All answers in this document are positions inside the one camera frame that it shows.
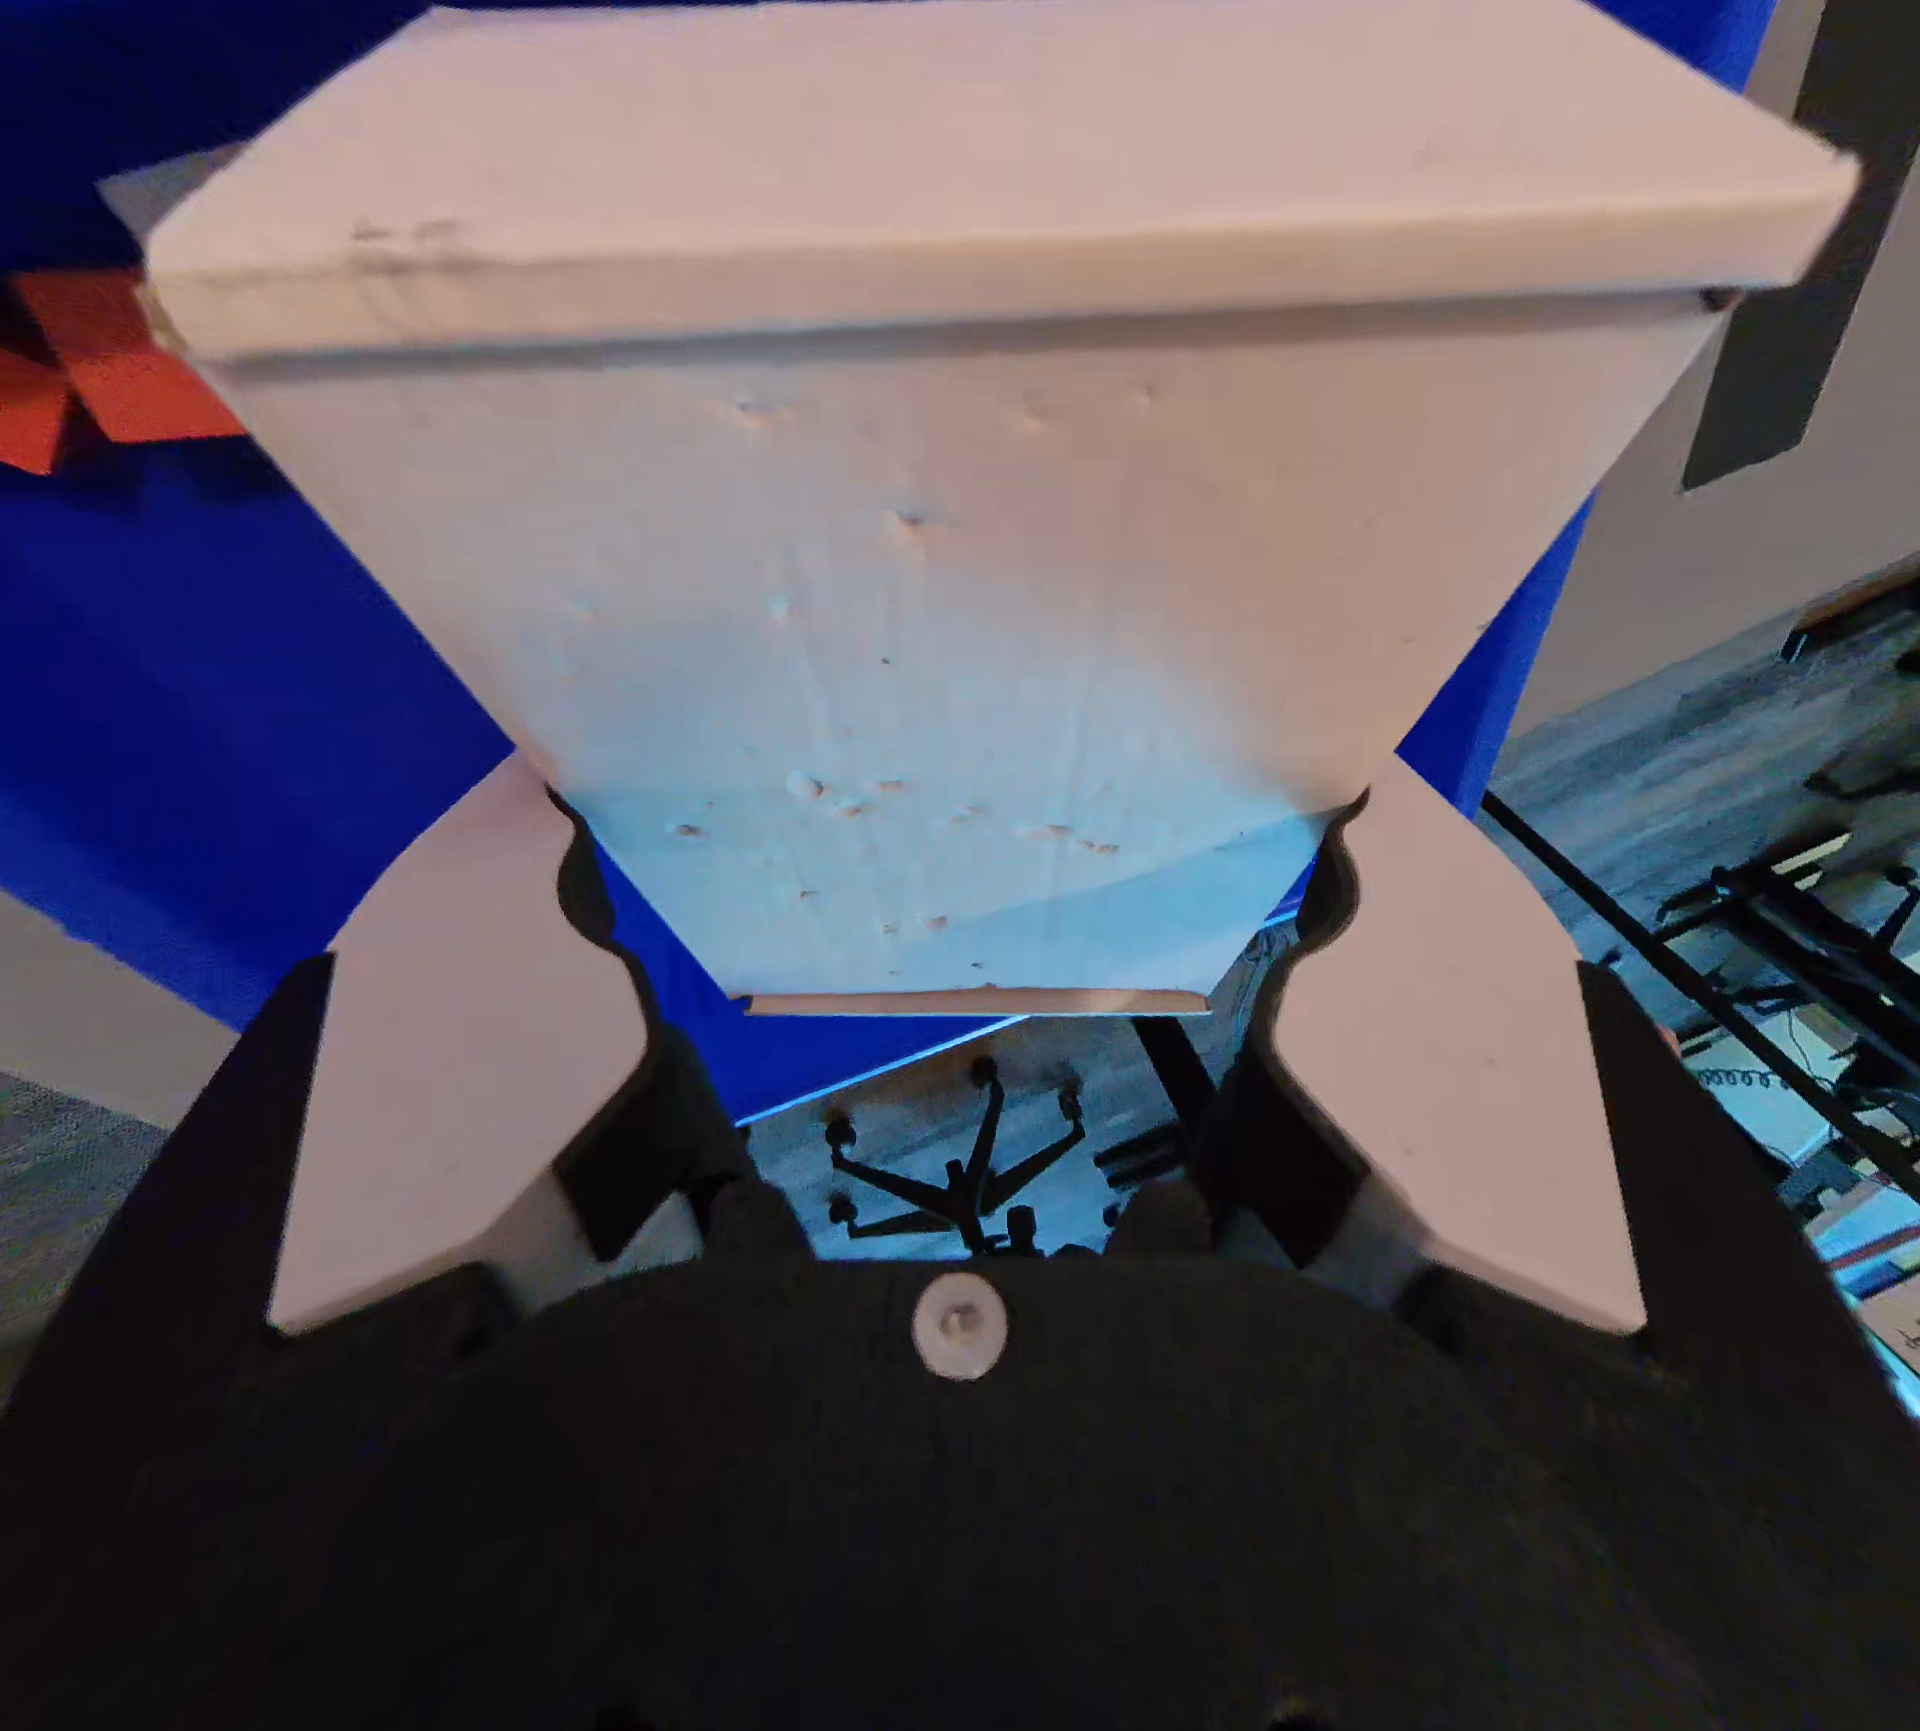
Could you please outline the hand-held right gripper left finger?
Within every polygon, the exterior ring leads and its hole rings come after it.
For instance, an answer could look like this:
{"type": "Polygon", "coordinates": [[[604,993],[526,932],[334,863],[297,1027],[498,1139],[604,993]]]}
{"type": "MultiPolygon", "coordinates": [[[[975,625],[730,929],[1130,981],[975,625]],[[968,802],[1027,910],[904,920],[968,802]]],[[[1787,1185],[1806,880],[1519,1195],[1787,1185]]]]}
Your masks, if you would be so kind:
{"type": "Polygon", "coordinates": [[[455,1266],[521,1311],[691,1261],[683,1195],[589,1246],[555,1161],[644,1064],[626,964],[567,919],[575,826],[511,754],[413,839],[332,942],[268,1322],[309,1333],[455,1266]]]}

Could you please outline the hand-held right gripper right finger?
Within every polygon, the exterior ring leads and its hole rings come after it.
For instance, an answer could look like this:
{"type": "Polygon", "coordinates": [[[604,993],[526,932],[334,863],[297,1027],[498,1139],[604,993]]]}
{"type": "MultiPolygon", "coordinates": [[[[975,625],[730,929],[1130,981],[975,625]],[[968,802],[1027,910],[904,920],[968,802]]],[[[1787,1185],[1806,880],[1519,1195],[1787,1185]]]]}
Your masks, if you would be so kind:
{"type": "Polygon", "coordinates": [[[1399,759],[1332,821],[1212,1109],[1228,1259],[1393,1310],[1448,1269],[1646,1327],[1578,952],[1399,759]]]}

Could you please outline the white cardboard mailer box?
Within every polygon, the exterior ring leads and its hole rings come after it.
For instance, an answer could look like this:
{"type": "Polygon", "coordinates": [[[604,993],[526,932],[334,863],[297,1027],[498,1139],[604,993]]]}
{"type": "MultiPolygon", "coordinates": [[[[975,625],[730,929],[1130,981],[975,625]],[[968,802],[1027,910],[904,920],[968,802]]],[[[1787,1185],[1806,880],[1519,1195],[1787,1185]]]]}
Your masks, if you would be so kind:
{"type": "Polygon", "coordinates": [[[1585,0],[437,9],[140,302],[730,998],[1189,1003],[1856,191],[1585,0]]]}

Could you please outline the black chair base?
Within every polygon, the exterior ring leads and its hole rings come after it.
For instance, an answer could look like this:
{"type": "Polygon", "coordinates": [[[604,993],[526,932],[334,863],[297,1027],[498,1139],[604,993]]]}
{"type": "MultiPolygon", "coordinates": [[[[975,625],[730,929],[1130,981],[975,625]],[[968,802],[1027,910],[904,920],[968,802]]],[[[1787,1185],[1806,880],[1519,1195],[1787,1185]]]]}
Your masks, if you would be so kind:
{"type": "Polygon", "coordinates": [[[983,1096],[983,1111],[973,1128],[973,1146],[966,1160],[948,1160],[948,1180],[929,1185],[860,1161],[852,1153],[858,1141],[857,1124],[845,1111],[831,1111],[825,1123],[825,1141],[840,1185],[828,1197],[828,1224],[847,1241],[944,1241],[954,1236],[966,1252],[981,1259],[1012,1256],[1034,1259],[1037,1249],[1037,1215],[1017,1205],[1030,1185],[1051,1172],[1088,1139],[1086,1079],[1076,1067],[1054,1072],[1052,1094],[1066,1133],[1007,1168],[997,1168],[993,1155],[1000,1119],[1007,1107],[1007,1086],[993,1055],[981,1054],[970,1062],[970,1082],[983,1096]],[[852,1185],[899,1197],[904,1205],[887,1219],[865,1222],[852,1197],[852,1185]]]}

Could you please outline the red paper piece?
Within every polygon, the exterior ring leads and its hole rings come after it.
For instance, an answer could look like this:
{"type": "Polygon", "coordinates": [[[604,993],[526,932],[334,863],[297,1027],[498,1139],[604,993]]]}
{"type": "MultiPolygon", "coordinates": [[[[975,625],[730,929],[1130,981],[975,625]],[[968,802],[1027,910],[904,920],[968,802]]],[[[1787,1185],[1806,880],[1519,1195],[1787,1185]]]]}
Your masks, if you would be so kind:
{"type": "Polygon", "coordinates": [[[246,427],[154,334],[140,271],[26,271],[12,290],[93,421],[115,445],[223,442],[246,427]]]}

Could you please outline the red cube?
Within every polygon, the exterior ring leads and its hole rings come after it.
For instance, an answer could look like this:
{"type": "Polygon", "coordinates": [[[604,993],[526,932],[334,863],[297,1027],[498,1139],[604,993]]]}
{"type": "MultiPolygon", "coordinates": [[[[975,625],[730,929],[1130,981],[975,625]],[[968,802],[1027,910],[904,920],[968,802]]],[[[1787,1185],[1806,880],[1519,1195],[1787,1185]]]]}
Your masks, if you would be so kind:
{"type": "Polygon", "coordinates": [[[48,479],[61,465],[73,384],[58,364],[2,351],[2,465],[48,479]]]}

